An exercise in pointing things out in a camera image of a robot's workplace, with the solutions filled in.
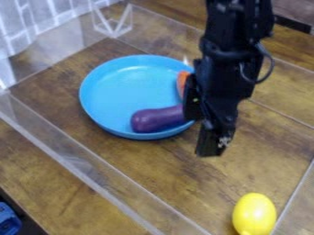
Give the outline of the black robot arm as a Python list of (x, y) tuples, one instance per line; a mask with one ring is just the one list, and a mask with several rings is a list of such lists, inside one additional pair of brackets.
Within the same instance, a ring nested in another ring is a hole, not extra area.
[(238, 105), (270, 76), (262, 63), (273, 58), (262, 39), (273, 35), (276, 17), (272, 0), (206, 0), (206, 30), (202, 56), (185, 81), (183, 112), (202, 128), (195, 153), (213, 157), (232, 143)]

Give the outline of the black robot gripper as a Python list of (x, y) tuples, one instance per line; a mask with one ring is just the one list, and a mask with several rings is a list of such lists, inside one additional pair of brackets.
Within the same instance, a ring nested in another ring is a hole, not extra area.
[(194, 61), (183, 92), (186, 120), (203, 119), (195, 153), (221, 156), (236, 130), (240, 103), (252, 97), (264, 53), (260, 45), (224, 50), (209, 39), (201, 40), (202, 57)]

